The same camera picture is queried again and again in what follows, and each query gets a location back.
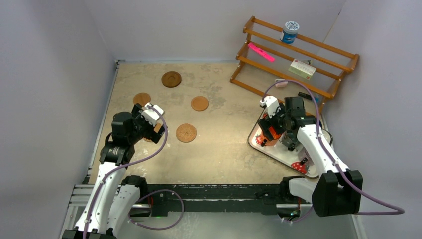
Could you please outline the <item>dark brown wooden coaster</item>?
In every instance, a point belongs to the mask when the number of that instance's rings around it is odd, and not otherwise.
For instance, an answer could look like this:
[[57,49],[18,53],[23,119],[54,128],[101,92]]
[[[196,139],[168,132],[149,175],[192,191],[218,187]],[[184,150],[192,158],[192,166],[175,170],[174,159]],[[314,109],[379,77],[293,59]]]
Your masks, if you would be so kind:
[[173,88],[178,86],[182,81],[181,75],[176,71],[169,71],[163,74],[161,82],[165,87]]

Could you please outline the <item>orange mug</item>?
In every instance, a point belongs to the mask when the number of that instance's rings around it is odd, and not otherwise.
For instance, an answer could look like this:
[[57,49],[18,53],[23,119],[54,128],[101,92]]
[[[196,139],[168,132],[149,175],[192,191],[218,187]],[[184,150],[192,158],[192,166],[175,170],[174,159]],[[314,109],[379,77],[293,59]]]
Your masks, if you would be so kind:
[[269,140],[267,137],[265,137],[262,130],[258,128],[257,134],[255,136],[255,143],[261,147],[274,146],[282,135],[277,134],[276,131],[273,129],[273,127],[269,128],[269,132],[270,132],[270,135],[273,137],[273,140]]

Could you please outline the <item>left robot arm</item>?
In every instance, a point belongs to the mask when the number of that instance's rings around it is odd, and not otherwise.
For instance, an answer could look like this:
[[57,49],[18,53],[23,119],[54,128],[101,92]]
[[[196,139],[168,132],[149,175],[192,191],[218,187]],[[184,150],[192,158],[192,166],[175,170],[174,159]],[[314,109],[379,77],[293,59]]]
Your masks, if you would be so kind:
[[111,132],[100,152],[97,179],[82,215],[73,229],[65,229],[64,239],[115,239],[131,206],[148,199],[143,177],[125,173],[132,166],[134,146],[142,139],[157,144],[168,136],[166,124],[155,130],[163,120],[164,110],[151,103],[135,104],[131,112],[113,116]]

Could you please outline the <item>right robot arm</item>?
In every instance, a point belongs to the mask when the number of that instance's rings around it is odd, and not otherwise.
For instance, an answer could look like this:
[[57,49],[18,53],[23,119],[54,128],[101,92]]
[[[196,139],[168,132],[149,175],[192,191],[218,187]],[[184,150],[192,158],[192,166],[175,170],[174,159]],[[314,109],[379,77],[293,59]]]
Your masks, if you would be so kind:
[[290,151],[302,145],[319,175],[317,183],[303,177],[284,178],[280,198],[290,203],[300,197],[312,203],[320,217],[357,213],[361,201],[357,190],[362,188],[363,177],[337,157],[317,118],[306,113],[303,99],[286,97],[281,103],[274,96],[265,96],[259,104],[265,115],[257,122],[263,135],[269,140],[280,135],[282,145]]

